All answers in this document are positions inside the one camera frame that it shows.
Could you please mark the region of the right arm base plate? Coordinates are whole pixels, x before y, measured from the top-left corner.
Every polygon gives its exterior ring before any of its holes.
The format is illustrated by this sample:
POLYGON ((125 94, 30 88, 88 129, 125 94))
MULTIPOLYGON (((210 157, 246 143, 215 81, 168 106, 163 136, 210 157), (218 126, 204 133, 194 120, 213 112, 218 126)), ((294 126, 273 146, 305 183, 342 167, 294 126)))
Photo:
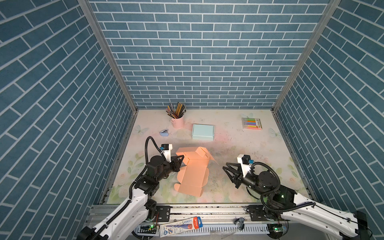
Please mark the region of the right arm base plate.
POLYGON ((282 219, 279 213, 266 210, 263 205, 248 205, 244 210, 250 215, 252 222, 267 222, 267 223, 280 223, 289 222, 289 220, 282 219))

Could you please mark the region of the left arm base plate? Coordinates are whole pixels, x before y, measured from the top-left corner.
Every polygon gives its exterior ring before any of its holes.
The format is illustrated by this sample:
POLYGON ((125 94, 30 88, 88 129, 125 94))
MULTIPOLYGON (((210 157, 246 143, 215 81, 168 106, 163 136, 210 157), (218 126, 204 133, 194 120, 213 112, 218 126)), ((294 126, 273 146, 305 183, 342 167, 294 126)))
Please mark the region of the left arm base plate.
POLYGON ((156 206, 146 209, 145 222, 169 222, 171 206, 156 206))

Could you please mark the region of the light blue paper box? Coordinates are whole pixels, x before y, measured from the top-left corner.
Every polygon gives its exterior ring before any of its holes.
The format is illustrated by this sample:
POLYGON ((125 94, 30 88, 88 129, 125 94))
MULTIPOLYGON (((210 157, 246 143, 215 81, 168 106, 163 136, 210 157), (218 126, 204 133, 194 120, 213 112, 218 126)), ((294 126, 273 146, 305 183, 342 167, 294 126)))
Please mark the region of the light blue paper box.
POLYGON ((202 141, 213 141, 215 135, 215 126, 193 124, 192 139, 202 141))

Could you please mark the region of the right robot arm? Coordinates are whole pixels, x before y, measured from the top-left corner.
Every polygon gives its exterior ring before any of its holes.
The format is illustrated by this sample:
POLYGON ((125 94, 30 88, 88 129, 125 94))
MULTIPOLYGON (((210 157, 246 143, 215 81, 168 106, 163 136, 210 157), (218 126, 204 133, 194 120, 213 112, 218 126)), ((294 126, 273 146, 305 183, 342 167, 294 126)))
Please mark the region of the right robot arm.
POLYGON ((278 174, 264 163, 226 163, 223 170, 236 188, 244 185, 259 194, 267 219, 295 221, 337 240, 369 240, 373 235, 363 212, 339 211, 313 201, 283 186, 278 174))

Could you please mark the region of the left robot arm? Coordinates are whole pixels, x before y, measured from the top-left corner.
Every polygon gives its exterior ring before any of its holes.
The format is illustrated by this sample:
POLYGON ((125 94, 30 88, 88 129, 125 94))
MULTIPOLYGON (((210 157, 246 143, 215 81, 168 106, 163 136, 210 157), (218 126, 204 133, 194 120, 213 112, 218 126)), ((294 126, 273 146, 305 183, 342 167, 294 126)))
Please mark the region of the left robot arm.
POLYGON ((172 172, 179 172, 184 156, 154 156, 129 187, 129 196, 110 215, 93 228, 84 227, 78 240, 125 240, 145 220, 153 219, 157 202, 152 196, 160 187, 160 181, 172 172))

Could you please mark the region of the red blue white package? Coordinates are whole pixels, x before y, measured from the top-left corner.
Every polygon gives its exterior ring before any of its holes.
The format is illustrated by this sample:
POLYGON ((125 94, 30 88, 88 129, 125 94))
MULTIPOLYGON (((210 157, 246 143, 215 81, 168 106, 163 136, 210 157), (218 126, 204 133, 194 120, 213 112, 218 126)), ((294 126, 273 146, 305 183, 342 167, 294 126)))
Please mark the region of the red blue white package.
POLYGON ((193 217, 173 223, 160 225, 160 237, 169 237, 203 227, 200 217, 193 217))

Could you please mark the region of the bundle of coloured pencils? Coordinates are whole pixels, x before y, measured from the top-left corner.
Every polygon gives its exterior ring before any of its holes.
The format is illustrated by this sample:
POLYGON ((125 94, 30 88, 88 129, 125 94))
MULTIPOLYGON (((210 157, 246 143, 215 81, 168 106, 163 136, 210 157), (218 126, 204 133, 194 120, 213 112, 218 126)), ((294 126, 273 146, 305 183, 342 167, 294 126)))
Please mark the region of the bundle of coloured pencils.
POLYGON ((166 108, 167 114, 173 119, 180 119, 186 113, 186 105, 178 102, 176 105, 169 104, 166 108))

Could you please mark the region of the small metal clip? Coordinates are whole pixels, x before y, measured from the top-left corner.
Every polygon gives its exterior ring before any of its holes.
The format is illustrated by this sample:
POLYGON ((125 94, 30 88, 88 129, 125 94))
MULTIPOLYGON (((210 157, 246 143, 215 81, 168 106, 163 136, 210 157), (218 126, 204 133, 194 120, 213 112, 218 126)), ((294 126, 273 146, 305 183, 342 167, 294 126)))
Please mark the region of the small metal clip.
POLYGON ((245 218, 237 218, 234 221, 234 225, 237 227, 238 231, 243 231, 245 227, 245 218))

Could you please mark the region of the pink paper box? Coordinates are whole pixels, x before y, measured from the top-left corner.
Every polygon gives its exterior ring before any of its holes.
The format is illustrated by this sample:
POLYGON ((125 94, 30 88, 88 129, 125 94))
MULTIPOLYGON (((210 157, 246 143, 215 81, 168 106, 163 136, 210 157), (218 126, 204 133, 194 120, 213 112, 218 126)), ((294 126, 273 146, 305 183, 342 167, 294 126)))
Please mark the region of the pink paper box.
POLYGON ((208 165, 215 161, 211 153, 204 147, 184 147, 176 152, 178 156, 183 155, 183 163, 177 175, 178 183, 174 185, 178 193, 194 197, 201 197, 209 178, 208 165))

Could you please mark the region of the pack of coloured markers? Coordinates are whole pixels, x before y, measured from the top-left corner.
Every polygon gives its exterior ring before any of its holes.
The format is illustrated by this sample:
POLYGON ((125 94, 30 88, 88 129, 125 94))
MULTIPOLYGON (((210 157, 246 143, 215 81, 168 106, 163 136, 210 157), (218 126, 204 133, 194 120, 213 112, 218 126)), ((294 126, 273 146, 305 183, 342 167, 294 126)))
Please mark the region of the pack of coloured markers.
POLYGON ((242 126, 243 129, 250 129, 250 130, 262 130, 262 124, 260 119, 255 118, 242 118, 242 126))

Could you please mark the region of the aluminium mounting rail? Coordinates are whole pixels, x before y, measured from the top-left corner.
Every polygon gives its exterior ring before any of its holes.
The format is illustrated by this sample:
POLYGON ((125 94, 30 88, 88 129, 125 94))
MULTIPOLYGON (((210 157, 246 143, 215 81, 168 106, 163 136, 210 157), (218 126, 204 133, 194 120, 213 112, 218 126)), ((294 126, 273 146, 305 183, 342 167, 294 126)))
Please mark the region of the aluminium mounting rail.
POLYGON ((188 216, 193 216, 200 217, 201 220, 216 221, 216 223, 223 223, 229 221, 229 219, 239 218, 246 214, 246 211, 242 210, 241 206, 236 204, 230 204, 229 206, 179 206, 176 208, 176 212, 182 214, 182 220, 187 219, 188 216))

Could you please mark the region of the pink pencil bucket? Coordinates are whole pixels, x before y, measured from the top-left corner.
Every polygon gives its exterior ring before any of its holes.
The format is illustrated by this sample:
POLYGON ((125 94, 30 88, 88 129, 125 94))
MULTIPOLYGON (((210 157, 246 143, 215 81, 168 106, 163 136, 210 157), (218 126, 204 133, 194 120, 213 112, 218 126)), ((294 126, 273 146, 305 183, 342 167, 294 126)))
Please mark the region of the pink pencil bucket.
POLYGON ((171 119, 171 123, 172 123, 172 126, 174 129, 181 129, 185 125, 183 117, 178 118, 178 119, 171 119))

